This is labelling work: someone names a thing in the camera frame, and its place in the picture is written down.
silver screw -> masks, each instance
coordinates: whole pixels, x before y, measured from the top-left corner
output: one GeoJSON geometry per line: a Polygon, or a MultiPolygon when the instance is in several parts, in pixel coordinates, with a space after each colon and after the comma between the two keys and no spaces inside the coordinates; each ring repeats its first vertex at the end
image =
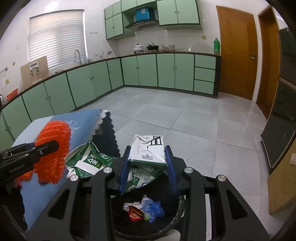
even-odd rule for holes
{"type": "Polygon", "coordinates": [[[185,167],[184,172],[186,173],[193,173],[193,169],[191,167],[185,167]]]}
{"type": "Polygon", "coordinates": [[[79,179],[79,176],[78,175],[72,175],[71,177],[70,177],[70,180],[72,181],[72,182],[75,182],[75,181],[77,181],[79,179]]]}
{"type": "Polygon", "coordinates": [[[104,168],[104,173],[110,173],[112,172],[112,168],[111,167],[105,167],[104,168]]]}
{"type": "Polygon", "coordinates": [[[219,176],[218,176],[218,180],[219,180],[220,182],[225,182],[225,181],[226,181],[226,177],[225,177],[224,175],[219,175],[219,176]]]}

tile floor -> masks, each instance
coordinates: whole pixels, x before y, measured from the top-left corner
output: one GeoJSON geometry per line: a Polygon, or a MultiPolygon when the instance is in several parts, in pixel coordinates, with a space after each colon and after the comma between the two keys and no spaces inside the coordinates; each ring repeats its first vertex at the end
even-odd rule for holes
{"type": "Polygon", "coordinates": [[[111,112],[121,153],[131,145],[135,134],[160,134],[175,156],[202,175],[224,174],[271,236],[292,210],[268,214],[267,161],[260,142],[266,119],[250,100],[225,93],[213,99],[124,87],[83,109],[111,112]]]}

range hood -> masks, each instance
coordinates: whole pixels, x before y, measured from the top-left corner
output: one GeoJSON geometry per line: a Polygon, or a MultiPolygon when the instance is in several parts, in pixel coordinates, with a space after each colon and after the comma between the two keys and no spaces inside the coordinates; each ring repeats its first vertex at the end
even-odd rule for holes
{"type": "Polygon", "coordinates": [[[154,26],[154,25],[159,25],[159,22],[157,20],[155,20],[155,19],[144,19],[144,20],[134,22],[134,23],[128,25],[127,27],[125,27],[125,28],[138,31],[138,30],[141,30],[143,28],[151,27],[151,26],[154,26]]]}

white pot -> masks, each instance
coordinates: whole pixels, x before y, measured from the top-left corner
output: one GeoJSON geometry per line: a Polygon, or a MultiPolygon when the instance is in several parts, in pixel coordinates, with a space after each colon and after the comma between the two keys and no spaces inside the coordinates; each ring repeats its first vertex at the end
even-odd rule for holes
{"type": "Polygon", "coordinates": [[[135,52],[143,51],[143,46],[140,45],[140,44],[137,44],[137,45],[135,45],[135,46],[133,47],[133,50],[134,50],[135,52]]]}

white blind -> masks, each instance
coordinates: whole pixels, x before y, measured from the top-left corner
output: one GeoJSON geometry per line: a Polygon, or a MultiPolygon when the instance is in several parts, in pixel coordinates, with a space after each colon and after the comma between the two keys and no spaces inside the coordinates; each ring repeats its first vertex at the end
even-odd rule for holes
{"type": "Polygon", "coordinates": [[[28,60],[47,56],[48,68],[86,57],[83,10],[48,13],[30,18],[28,60]]]}

